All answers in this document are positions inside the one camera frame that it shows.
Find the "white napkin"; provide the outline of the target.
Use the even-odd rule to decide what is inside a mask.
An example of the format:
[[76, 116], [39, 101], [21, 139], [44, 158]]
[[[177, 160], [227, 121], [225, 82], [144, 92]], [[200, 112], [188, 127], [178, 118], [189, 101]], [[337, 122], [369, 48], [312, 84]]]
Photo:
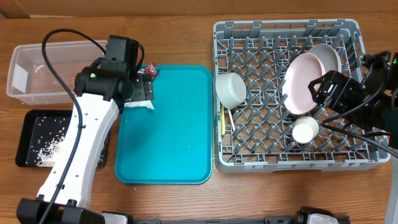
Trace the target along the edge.
[[144, 100], [144, 101], [130, 101], [130, 102], [126, 102], [124, 104], [125, 107], [128, 108], [133, 108], [133, 107], [145, 107], [148, 108], [150, 110], [154, 109], [154, 106], [151, 102], [151, 100]]

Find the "silver red foil wrapper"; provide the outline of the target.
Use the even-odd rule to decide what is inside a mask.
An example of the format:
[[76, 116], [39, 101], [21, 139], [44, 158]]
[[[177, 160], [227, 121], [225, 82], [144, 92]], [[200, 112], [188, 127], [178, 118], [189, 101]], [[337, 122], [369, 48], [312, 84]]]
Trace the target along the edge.
[[159, 75], [159, 68], [156, 64], [150, 63], [148, 66], [141, 68], [138, 73], [147, 73], [154, 80]]

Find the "grey round plate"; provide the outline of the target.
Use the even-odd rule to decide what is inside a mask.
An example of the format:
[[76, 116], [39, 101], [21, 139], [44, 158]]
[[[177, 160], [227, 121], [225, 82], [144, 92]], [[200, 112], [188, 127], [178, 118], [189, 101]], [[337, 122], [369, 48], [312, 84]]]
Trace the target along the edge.
[[314, 54], [322, 62], [326, 73], [330, 70], [341, 72], [342, 63], [340, 56], [330, 45], [318, 44], [308, 52]]

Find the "pink round plate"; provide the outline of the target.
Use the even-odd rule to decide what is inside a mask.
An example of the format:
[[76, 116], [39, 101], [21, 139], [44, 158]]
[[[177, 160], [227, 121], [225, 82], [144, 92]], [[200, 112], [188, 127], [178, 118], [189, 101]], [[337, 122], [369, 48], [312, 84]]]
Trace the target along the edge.
[[324, 74], [322, 62], [314, 54], [304, 53], [293, 60], [282, 87], [282, 94], [287, 95], [284, 105], [292, 114], [304, 114], [316, 106], [308, 85]]

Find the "white cup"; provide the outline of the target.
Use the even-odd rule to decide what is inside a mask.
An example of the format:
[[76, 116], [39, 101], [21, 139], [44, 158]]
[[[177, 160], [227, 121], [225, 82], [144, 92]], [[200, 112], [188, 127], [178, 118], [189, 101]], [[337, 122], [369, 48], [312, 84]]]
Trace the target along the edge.
[[311, 116], [302, 116], [295, 120], [292, 137], [300, 144], [306, 144], [314, 139], [319, 132], [319, 124]]

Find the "yellow plastic spoon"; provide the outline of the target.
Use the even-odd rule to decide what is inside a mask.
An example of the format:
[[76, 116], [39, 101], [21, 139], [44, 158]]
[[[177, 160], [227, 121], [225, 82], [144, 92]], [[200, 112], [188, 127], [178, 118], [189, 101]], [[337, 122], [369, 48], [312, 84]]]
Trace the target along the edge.
[[221, 105], [221, 135], [225, 135], [226, 133], [226, 123], [225, 123], [225, 115], [224, 115], [225, 109], [224, 109], [224, 105]]

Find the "grey bowl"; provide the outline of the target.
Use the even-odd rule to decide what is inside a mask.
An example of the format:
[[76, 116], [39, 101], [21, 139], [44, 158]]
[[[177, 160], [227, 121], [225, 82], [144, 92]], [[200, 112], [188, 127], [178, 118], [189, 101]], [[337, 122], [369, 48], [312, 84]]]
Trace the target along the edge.
[[231, 110], [246, 99], [246, 86], [237, 73], [222, 73], [216, 77], [216, 94], [220, 103]]

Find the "white rice heap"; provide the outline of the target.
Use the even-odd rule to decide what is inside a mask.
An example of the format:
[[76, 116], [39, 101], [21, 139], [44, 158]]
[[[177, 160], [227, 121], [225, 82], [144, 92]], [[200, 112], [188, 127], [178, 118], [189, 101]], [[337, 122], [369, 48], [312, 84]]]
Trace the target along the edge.
[[70, 117], [39, 116], [35, 119], [26, 165], [53, 167], [70, 123]]

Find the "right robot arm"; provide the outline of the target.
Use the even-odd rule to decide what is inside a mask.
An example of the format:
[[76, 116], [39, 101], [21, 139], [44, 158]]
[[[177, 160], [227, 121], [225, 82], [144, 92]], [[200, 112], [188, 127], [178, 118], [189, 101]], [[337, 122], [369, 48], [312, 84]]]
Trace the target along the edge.
[[397, 223], [397, 53], [366, 54], [362, 65], [368, 74], [361, 82], [330, 70], [312, 80], [312, 100], [327, 105], [336, 116], [320, 125], [360, 139], [389, 153], [392, 182], [385, 223]]

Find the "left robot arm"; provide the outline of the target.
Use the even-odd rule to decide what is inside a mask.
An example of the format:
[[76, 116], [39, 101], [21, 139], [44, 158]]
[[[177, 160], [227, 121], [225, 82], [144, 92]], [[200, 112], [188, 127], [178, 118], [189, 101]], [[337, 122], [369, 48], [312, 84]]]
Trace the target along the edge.
[[118, 212], [90, 210], [93, 177], [103, 144], [125, 104], [154, 99], [152, 77], [140, 71], [141, 43], [112, 35], [103, 57], [75, 77], [69, 89], [51, 65], [46, 52], [50, 32], [42, 42], [49, 70], [73, 101], [73, 111], [60, 154], [35, 199], [23, 198], [16, 215], [20, 223], [132, 223]]

